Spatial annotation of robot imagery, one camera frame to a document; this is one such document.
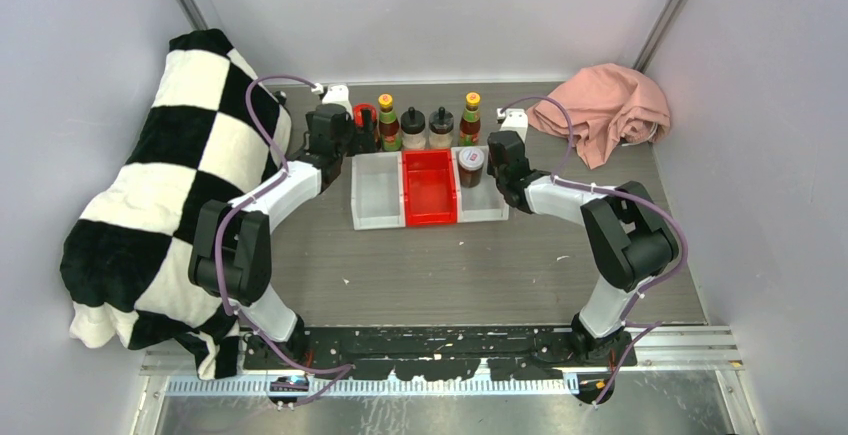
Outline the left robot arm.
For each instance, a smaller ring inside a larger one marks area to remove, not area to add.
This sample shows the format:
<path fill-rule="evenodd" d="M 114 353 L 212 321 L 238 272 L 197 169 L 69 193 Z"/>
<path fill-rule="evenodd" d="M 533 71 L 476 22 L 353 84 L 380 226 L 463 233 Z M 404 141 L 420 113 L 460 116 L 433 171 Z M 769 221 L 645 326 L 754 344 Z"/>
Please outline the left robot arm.
<path fill-rule="evenodd" d="M 325 103 L 305 119 L 303 145 L 277 174 L 241 197 L 202 206 L 188 266 L 189 281 L 251 322 L 284 369 L 305 360 L 308 336 L 302 317 L 271 285 L 271 235 L 338 178 L 346 157 L 374 152 L 378 139 L 373 108 Z"/>

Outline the white lid brown sauce jar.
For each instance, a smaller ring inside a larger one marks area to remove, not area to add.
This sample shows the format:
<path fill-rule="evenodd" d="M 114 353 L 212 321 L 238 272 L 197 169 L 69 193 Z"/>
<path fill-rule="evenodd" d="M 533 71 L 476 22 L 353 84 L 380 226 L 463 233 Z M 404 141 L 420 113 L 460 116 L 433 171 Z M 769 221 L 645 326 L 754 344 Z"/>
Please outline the white lid brown sauce jar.
<path fill-rule="evenodd" d="M 479 147 L 469 146 L 462 148 L 457 156 L 460 185 L 465 188 L 477 186 L 482 179 L 485 162 L 486 155 Z"/>

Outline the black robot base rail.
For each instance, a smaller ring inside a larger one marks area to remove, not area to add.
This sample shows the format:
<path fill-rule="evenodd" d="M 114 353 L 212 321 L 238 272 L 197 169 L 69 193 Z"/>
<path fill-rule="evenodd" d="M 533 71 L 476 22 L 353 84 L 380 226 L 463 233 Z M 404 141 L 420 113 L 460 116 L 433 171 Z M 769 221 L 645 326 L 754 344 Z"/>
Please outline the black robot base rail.
<path fill-rule="evenodd" d="M 488 369 L 496 381 L 552 380 L 564 368 L 604 372 L 622 362 L 636 365 L 621 332 L 603 346 L 581 354 L 567 327 L 430 326 L 311 327 L 300 361 L 310 368 L 350 364 L 354 380 L 468 380 Z"/>

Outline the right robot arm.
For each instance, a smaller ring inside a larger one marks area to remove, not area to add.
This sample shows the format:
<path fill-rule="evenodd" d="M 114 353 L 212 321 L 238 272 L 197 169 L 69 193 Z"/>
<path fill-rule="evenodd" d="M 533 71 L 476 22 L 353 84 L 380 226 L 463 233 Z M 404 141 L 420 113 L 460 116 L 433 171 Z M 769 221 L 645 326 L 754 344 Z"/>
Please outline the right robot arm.
<path fill-rule="evenodd" d="M 681 227 L 638 182 L 597 186 L 535 170 L 515 131 L 494 132 L 487 143 L 487 172 L 509 206 L 586 231 L 600 278 L 574 316 L 566 346 L 580 363 L 596 365 L 621 340 L 636 300 L 684 264 L 688 246 Z"/>

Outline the red lid chili sauce jar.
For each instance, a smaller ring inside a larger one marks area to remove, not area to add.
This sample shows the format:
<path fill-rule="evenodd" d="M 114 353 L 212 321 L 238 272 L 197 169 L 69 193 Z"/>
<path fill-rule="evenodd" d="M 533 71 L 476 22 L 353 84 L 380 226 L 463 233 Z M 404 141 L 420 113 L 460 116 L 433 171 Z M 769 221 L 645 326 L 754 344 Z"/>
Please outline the red lid chili sauce jar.
<path fill-rule="evenodd" d="M 376 108 L 366 103 L 356 105 L 353 116 L 356 130 L 364 130 L 371 133 L 370 153 L 378 152 L 381 149 L 381 141 Z"/>

